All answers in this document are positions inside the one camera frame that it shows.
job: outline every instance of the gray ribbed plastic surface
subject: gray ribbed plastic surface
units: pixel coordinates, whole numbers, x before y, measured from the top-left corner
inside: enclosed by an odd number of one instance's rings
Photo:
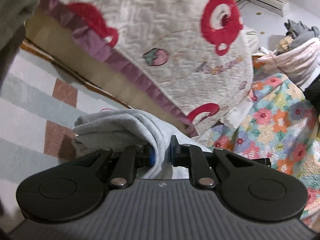
[[[25,220],[14,240],[310,240],[299,220],[259,224],[228,211],[212,191],[189,180],[140,180],[113,190],[100,208],[77,221],[46,225]]]

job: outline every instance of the purple ruffle trim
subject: purple ruffle trim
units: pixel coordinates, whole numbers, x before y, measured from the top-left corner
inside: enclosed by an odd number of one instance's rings
[[[188,125],[187,131],[191,137],[198,135],[185,114],[138,67],[106,44],[106,41],[67,6],[58,0],[40,0],[39,8],[56,19],[63,28],[70,29],[73,41],[91,57],[99,62],[107,62],[113,70],[124,75],[129,82],[145,92],[162,109]]]

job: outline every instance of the red thread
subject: red thread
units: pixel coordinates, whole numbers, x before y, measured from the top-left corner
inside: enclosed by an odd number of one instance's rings
[[[101,109],[101,110],[100,110],[100,112],[101,112],[101,111],[103,111],[103,110],[114,110],[114,109],[110,109],[110,108],[103,108],[103,109]]]

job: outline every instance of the air conditioner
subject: air conditioner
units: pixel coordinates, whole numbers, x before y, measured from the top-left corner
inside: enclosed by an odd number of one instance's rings
[[[250,0],[250,2],[282,17],[290,13],[289,2],[287,0]]]

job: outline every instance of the round black pad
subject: round black pad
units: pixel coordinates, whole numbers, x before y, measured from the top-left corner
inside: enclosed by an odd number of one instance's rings
[[[18,187],[21,210],[31,219],[65,222],[91,212],[104,196],[104,188],[88,168],[67,166],[33,175]]]
[[[234,169],[222,184],[221,196],[234,212],[264,222],[298,217],[308,200],[296,178],[257,165]]]
[[[42,196],[51,199],[63,199],[77,190],[77,184],[70,179],[49,179],[42,183],[39,191]]]
[[[257,179],[249,185],[249,192],[262,200],[276,200],[285,194],[285,187],[275,180]]]

